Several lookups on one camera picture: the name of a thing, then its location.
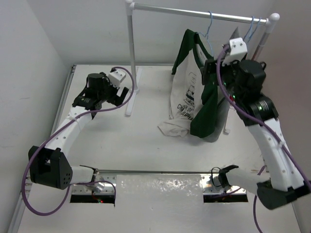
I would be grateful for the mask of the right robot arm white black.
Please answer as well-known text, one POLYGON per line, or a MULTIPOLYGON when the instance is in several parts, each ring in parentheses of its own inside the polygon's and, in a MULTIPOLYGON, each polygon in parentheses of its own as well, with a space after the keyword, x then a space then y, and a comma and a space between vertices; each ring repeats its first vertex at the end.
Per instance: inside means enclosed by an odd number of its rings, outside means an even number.
POLYGON ((213 186, 222 189, 239 186, 257 195, 263 206, 273 210, 310 194, 311 182, 290 159, 276 107, 261 91, 265 68, 265 62, 243 59, 217 65, 217 61, 208 59, 200 71, 203 84, 212 75, 220 75, 216 83, 256 140, 270 174, 269 177, 251 175, 237 165, 230 165, 219 170, 218 176, 212 179, 213 186))

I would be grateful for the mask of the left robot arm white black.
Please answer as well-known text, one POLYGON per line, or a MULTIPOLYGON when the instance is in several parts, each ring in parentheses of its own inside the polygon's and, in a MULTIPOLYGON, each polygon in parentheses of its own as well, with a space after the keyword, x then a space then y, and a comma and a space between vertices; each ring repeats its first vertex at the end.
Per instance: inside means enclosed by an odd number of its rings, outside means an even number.
POLYGON ((96 169, 71 166, 68 161, 69 151, 79 133, 101 110, 104 102, 118 108, 129 101, 126 98, 129 89, 120 89, 125 77, 125 71, 116 68, 112 68, 108 74, 88 74, 85 87, 74 99, 55 136, 42 146, 33 146, 29 150, 30 177, 33 183, 64 190, 71 184, 90 183, 94 180, 96 169))

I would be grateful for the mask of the green and white t shirt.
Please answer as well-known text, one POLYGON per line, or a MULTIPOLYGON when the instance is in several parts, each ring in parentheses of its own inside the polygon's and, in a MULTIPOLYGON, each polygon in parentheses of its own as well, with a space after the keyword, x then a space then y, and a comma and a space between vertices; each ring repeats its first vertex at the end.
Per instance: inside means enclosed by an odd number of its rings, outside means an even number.
POLYGON ((172 68, 169 119, 158 128, 165 136, 206 138, 216 129, 218 87, 215 78, 202 83, 201 68, 213 57, 197 32, 187 29, 172 68))

